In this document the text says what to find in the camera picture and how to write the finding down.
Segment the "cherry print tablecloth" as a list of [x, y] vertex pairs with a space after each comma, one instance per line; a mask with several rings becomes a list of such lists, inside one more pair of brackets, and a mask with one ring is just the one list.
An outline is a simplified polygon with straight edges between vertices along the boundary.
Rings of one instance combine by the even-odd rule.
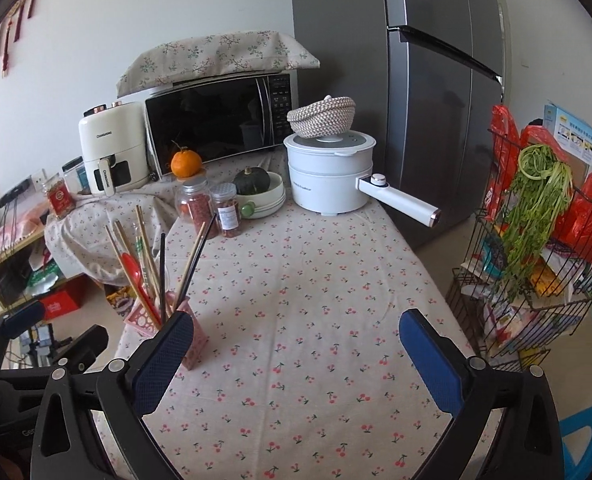
[[399, 339], [415, 309], [464, 333], [384, 208], [286, 202], [208, 240], [189, 289], [207, 338], [148, 429], [185, 479], [410, 479], [445, 431]]

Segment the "red gift box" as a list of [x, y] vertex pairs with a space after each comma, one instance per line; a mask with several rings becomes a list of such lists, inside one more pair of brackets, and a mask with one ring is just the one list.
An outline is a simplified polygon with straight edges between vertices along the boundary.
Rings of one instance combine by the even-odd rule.
[[92, 285], [93, 282], [87, 275], [80, 275], [58, 284], [53, 292], [48, 292], [39, 299], [44, 307], [42, 320], [51, 322], [79, 310]]

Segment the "red plastic bag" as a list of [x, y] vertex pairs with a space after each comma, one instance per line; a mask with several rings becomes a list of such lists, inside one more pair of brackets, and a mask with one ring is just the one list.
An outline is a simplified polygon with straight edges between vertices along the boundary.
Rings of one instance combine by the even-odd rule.
[[[494, 169], [491, 170], [488, 188], [484, 198], [486, 219], [501, 224], [501, 235], [506, 229], [504, 215], [514, 205], [510, 186], [518, 169], [518, 155], [531, 144], [546, 144], [572, 169], [573, 156], [562, 148], [550, 131], [540, 125], [529, 125], [520, 130], [509, 109], [495, 105], [490, 124], [492, 147], [494, 148]], [[568, 209], [558, 217], [550, 240], [556, 240], [572, 252], [592, 263], [592, 173], [584, 178], [582, 185], [574, 185], [573, 198]]]

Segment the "plastic jar red beans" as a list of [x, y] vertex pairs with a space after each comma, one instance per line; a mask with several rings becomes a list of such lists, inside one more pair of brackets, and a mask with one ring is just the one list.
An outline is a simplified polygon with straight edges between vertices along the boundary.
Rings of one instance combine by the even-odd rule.
[[[198, 233], [203, 222], [210, 220], [212, 215], [211, 195], [208, 191], [204, 194], [195, 194], [191, 196], [174, 196], [174, 206], [176, 206], [179, 217], [191, 222], [195, 232]], [[208, 234], [208, 240], [219, 234], [217, 222], [212, 226]]]

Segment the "orange tangerine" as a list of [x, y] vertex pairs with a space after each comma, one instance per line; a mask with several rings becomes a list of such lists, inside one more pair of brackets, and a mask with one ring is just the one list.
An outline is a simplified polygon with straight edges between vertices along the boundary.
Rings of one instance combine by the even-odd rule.
[[203, 159], [200, 154], [176, 143], [177, 151], [170, 160], [171, 173], [177, 179], [189, 179], [203, 169]]

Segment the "white air fryer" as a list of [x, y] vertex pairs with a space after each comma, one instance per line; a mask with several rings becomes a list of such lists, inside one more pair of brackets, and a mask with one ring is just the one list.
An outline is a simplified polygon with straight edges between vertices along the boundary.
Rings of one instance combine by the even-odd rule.
[[92, 195], [112, 196], [151, 179], [142, 103], [92, 107], [83, 113], [78, 130]]

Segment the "black gold-tipped chopstick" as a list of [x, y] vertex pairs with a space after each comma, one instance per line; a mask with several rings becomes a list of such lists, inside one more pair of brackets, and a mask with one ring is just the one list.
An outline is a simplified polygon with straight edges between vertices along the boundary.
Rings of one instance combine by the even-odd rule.
[[204, 222], [198, 231], [197, 238], [190, 251], [188, 261], [185, 263], [184, 270], [181, 274], [181, 281], [176, 290], [176, 300], [174, 300], [174, 306], [172, 307], [174, 312], [179, 309], [180, 304], [186, 296], [186, 291], [190, 286], [190, 281], [197, 266], [197, 261], [200, 258], [200, 254], [202, 253], [202, 250], [206, 244], [208, 234], [212, 229], [212, 226], [215, 224], [215, 221], [216, 215], [212, 214], [210, 220]]

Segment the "disposable chopsticks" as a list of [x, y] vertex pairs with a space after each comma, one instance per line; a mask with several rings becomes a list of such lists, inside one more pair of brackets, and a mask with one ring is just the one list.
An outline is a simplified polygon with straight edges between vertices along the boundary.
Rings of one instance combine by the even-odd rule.
[[136, 252], [139, 254], [139, 258], [141, 259], [142, 266], [144, 267], [143, 273], [145, 276], [145, 281], [147, 281], [147, 284], [150, 285], [150, 289], [153, 293], [154, 303], [159, 306], [158, 299], [155, 297], [155, 291], [154, 291], [153, 284], [152, 284], [152, 281], [150, 278], [150, 272], [148, 272], [146, 261], [144, 259], [144, 251], [143, 251], [142, 240], [140, 237], [138, 222], [136, 222], [136, 228], [138, 229], [138, 241], [136, 242]]

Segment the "grey refrigerator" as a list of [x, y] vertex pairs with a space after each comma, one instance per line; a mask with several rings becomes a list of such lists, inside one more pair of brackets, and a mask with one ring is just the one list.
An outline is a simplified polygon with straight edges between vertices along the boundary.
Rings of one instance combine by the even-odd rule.
[[440, 209], [426, 228], [394, 212], [420, 247], [466, 220], [485, 195], [491, 112], [502, 100], [497, 0], [293, 0], [296, 39], [320, 62], [298, 100], [350, 96], [374, 168]]

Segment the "floral cloth microwave cover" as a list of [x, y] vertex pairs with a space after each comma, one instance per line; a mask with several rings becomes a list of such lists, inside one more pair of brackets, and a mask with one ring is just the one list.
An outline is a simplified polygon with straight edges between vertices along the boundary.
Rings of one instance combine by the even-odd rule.
[[230, 32], [165, 42], [141, 53], [121, 75], [116, 90], [123, 98], [177, 82], [319, 66], [290, 35], [275, 30]]

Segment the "dark green squash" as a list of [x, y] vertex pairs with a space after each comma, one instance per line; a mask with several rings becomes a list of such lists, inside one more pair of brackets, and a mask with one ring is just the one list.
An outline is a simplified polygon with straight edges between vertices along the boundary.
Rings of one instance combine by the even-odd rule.
[[234, 177], [233, 184], [238, 195], [255, 195], [267, 192], [271, 179], [264, 168], [247, 167]]

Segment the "white ceramic bowl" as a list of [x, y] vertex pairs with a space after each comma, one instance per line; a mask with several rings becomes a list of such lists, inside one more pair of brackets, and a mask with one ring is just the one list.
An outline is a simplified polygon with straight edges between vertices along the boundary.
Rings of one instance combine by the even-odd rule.
[[239, 195], [238, 210], [243, 219], [266, 218], [277, 212], [286, 201], [283, 179], [279, 174], [269, 171], [270, 186], [268, 191], [255, 195]]

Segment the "pink perforated utensil basket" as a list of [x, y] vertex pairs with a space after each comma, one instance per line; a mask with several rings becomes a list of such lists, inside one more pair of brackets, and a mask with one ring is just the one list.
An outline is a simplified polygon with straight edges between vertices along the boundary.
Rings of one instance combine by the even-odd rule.
[[192, 370], [200, 360], [200, 354], [206, 347], [208, 337], [184, 300], [176, 313], [162, 326], [162, 335], [154, 327], [144, 307], [139, 302], [134, 304], [125, 319], [125, 323], [134, 328], [145, 339], [155, 339], [152, 364], [182, 365]]

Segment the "jar with red label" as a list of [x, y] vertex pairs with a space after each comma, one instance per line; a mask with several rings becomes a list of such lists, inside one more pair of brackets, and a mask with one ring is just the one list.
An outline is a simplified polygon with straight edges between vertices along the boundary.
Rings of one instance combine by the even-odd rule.
[[64, 178], [59, 174], [54, 174], [44, 182], [43, 191], [57, 218], [65, 218], [76, 208], [76, 202], [69, 193]]

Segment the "white electric cooking pot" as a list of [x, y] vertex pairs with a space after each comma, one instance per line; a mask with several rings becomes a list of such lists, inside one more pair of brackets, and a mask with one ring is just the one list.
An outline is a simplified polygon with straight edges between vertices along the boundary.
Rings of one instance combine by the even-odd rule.
[[373, 136], [349, 130], [326, 138], [293, 133], [284, 140], [293, 200], [321, 216], [362, 208], [370, 198], [431, 228], [440, 209], [391, 186], [373, 171]]

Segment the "yellow cardboard box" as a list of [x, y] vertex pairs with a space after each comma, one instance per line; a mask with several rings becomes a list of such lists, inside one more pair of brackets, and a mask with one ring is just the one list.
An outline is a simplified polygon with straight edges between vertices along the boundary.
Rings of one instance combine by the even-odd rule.
[[129, 312], [136, 301], [130, 286], [103, 285], [103, 292], [110, 306], [120, 314]]

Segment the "black microwave oven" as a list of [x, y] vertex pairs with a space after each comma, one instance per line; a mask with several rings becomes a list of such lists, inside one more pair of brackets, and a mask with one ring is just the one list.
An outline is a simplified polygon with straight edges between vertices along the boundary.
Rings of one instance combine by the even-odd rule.
[[159, 177], [182, 148], [205, 162], [274, 148], [292, 133], [289, 73], [226, 76], [173, 84], [144, 101], [148, 143]]

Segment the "plastic jar labelled goji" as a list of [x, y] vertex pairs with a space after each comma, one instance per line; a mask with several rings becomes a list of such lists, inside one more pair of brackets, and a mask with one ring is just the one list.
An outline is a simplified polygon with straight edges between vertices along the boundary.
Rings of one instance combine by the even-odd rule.
[[236, 237], [241, 232], [240, 213], [233, 183], [218, 183], [210, 188], [212, 206], [215, 208], [221, 234]]

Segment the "red plastic spoon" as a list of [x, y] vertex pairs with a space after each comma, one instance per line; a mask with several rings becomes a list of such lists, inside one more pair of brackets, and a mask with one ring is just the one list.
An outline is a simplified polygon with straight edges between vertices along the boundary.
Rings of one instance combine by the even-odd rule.
[[122, 252], [119, 255], [119, 259], [122, 265], [122, 268], [126, 272], [128, 276], [128, 280], [130, 285], [136, 292], [136, 296], [141, 301], [142, 306], [144, 307], [146, 313], [152, 320], [154, 326], [156, 328], [160, 327], [160, 319], [159, 315], [156, 312], [156, 308], [152, 303], [150, 296], [147, 295], [145, 288], [143, 286], [143, 278], [142, 272], [139, 266], [139, 263], [136, 262], [136, 259], [133, 258], [132, 255], [129, 255], [128, 252]]

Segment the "green leafy vegetables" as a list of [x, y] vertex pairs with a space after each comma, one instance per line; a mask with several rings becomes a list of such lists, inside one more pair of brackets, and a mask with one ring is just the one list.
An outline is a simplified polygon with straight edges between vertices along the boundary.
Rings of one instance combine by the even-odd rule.
[[505, 266], [499, 288], [507, 300], [514, 300], [526, 287], [542, 248], [573, 194], [572, 170], [553, 148], [531, 144], [520, 151], [510, 186], [514, 205], [504, 215], [506, 229], [501, 235]]

